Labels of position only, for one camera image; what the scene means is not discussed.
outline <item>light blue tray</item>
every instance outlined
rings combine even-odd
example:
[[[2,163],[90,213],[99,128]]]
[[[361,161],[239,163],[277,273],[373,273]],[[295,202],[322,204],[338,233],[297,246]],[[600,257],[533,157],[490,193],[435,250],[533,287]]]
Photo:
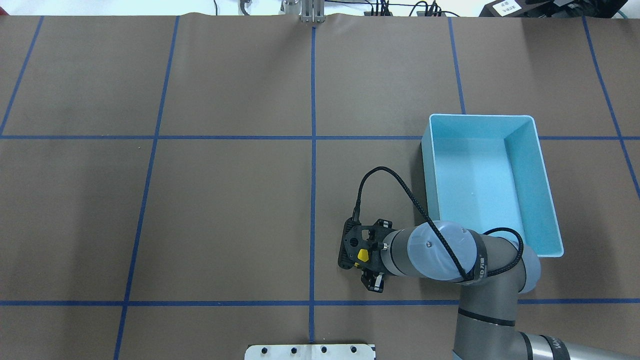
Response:
[[[538,256],[564,254],[532,117],[433,114],[422,159],[431,218],[479,233],[511,227]]]

